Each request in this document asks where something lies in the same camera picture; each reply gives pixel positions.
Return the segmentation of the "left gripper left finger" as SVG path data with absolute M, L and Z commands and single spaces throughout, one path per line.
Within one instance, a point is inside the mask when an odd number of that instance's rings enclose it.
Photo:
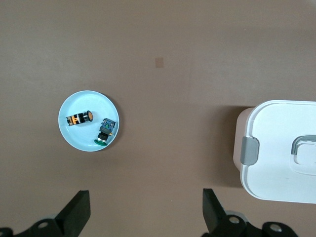
M 2 237 L 78 237 L 90 215 L 89 191 L 79 191 L 56 217 L 39 220 L 18 234 L 14 234 L 11 228 L 2 227 L 0 235 Z

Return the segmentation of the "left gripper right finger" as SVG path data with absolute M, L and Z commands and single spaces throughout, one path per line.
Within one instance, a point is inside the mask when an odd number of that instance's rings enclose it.
M 295 237 L 296 233 L 280 222 L 253 226 L 240 212 L 225 210 L 212 189 L 203 189 L 202 212 L 208 229 L 204 237 Z

